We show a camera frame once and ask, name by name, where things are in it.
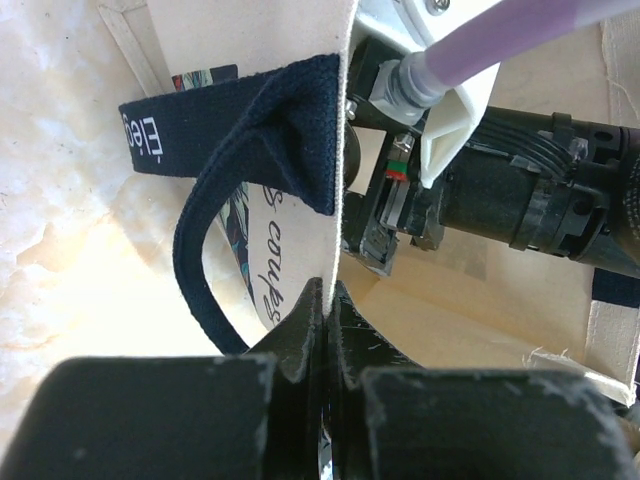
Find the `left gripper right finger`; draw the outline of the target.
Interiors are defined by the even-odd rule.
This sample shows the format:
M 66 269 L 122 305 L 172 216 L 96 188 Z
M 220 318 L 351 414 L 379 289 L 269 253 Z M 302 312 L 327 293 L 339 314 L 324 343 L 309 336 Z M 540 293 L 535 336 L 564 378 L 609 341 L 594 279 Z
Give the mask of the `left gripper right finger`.
M 562 370 L 434 370 L 336 287 L 327 427 L 337 479 L 635 479 L 609 401 Z

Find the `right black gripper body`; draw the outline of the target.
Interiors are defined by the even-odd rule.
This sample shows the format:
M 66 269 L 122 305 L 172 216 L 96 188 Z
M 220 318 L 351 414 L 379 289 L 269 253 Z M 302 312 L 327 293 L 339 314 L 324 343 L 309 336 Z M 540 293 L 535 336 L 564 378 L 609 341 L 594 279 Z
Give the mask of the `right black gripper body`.
M 365 192 L 345 193 L 342 249 L 377 275 L 391 273 L 400 234 L 409 236 L 412 246 L 434 251 L 447 229 L 467 231 L 480 218 L 480 207 L 456 206 L 454 184 L 462 182 L 466 195 L 473 196 L 470 178 L 479 167 L 472 162 L 497 159 L 465 147 L 431 187 L 421 184 L 418 129 L 387 119 L 368 100 L 381 64 L 399 58 L 397 51 L 369 37 L 356 48 L 349 67 L 347 99 L 355 103 L 355 118 L 347 123 L 346 173 L 353 177 L 353 159 L 362 157 L 354 152 L 356 127 L 381 132 L 384 138 Z

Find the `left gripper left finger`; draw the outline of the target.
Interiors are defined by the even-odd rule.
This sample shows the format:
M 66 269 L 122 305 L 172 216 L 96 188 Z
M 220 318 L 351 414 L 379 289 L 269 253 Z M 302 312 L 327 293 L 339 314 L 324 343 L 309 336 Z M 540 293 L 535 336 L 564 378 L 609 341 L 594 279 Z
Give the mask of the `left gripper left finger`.
M 10 477 L 318 478 L 321 304 L 311 279 L 242 355 L 60 363 L 10 443 Z

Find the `cream canvas tote bag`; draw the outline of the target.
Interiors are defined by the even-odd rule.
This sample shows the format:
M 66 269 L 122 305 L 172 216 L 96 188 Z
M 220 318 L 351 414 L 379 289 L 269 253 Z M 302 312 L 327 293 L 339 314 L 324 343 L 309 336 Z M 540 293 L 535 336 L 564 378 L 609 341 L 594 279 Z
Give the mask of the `cream canvas tote bag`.
M 119 113 L 136 172 L 191 178 L 173 270 L 188 308 L 223 354 L 248 350 L 204 272 L 222 228 L 258 319 L 284 321 L 311 279 L 322 318 L 343 284 L 358 312 L 430 369 L 562 370 L 623 405 L 636 400 L 639 274 L 447 229 L 438 249 L 399 236 L 391 273 L 342 249 L 345 193 L 364 193 L 383 133 L 357 128 L 349 67 L 361 1 L 106 1 L 99 9 L 145 98 Z M 494 64 L 638 8 L 635 1 L 494 1 L 422 53 L 420 87 Z

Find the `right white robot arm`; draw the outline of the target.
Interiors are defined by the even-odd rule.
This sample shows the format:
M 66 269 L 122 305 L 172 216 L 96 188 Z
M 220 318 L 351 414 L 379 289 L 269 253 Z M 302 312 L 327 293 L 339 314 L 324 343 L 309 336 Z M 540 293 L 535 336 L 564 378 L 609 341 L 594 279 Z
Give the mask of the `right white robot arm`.
M 383 143 L 364 193 L 344 200 L 343 250 L 390 273 L 400 235 L 425 251 L 447 229 L 630 277 L 639 274 L 639 132 L 491 107 L 431 187 L 421 184 L 418 126 L 387 120 L 369 102 L 382 63 L 399 53 L 369 38 L 355 51 L 347 97 L 345 176 L 361 160 L 357 128 Z

